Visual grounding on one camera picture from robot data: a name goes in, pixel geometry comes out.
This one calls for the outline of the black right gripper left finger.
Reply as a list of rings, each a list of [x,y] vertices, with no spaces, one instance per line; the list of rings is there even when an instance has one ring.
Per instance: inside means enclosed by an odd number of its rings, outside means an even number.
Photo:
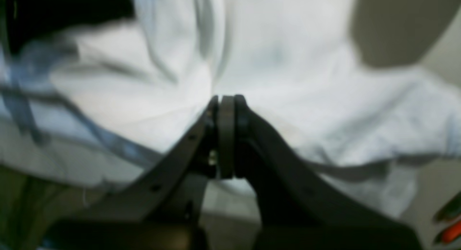
[[[208,250],[207,183],[234,174],[235,97],[214,96],[160,163],[127,189],[55,222],[45,250]]]

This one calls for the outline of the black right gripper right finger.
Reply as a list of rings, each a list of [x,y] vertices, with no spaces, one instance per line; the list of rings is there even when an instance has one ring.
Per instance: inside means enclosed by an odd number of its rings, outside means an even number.
[[[256,249],[420,250],[408,226],[321,179],[262,117],[235,98],[235,175],[257,195]]]

